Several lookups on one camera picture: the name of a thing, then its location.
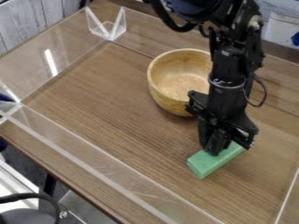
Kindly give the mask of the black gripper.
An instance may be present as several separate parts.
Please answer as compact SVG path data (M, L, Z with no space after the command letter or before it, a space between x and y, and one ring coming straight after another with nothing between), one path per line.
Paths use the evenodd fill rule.
M209 92L188 92L185 110L197 119L200 145L217 156L232 142L244 149L252 147L257 126L249 120L245 109L253 78L236 81L208 77Z

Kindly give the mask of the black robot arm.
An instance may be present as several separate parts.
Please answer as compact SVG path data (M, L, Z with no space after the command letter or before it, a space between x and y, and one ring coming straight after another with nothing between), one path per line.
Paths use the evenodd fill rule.
M197 118L201 148L213 156L237 143L252 147L257 126L246 116L249 94L262 81L262 19L254 0L149 0L176 32L200 31L209 39L209 92L188 92L185 110Z

